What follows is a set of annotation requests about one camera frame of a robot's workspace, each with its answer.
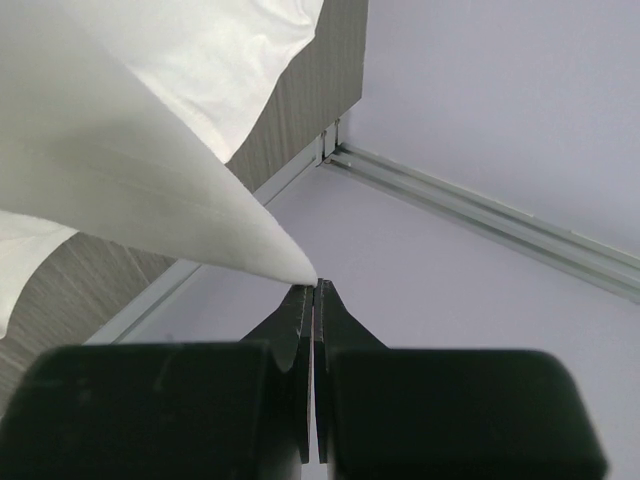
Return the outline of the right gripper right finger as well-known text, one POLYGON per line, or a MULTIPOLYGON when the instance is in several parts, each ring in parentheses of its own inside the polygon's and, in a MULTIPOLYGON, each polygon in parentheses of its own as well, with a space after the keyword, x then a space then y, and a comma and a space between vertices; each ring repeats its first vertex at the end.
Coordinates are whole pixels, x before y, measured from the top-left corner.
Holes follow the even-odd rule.
POLYGON ((319 279, 314 290, 313 359, 315 418, 321 464, 329 463, 330 426, 333 422, 330 354, 339 349, 387 349, 346 308, 332 281, 319 279))

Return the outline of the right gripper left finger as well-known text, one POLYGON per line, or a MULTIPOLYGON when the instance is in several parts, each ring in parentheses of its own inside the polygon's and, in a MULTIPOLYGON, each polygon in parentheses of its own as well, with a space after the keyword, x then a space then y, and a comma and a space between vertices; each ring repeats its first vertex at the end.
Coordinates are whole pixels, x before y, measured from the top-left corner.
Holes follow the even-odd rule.
POLYGON ((314 288, 292 286, 267 318, 241 338, 265 342, 284 376, 285 407, 301 464, 309 462, 314 288))

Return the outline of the white robot-print t-shirt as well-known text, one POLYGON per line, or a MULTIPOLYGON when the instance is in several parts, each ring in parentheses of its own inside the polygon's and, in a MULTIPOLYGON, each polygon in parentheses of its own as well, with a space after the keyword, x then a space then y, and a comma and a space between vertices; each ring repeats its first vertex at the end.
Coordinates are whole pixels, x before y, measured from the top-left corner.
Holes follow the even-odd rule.
POLYGON ((318 1, 1 5, 1 318, 73 234, 315 285, 228 169, 318 1))

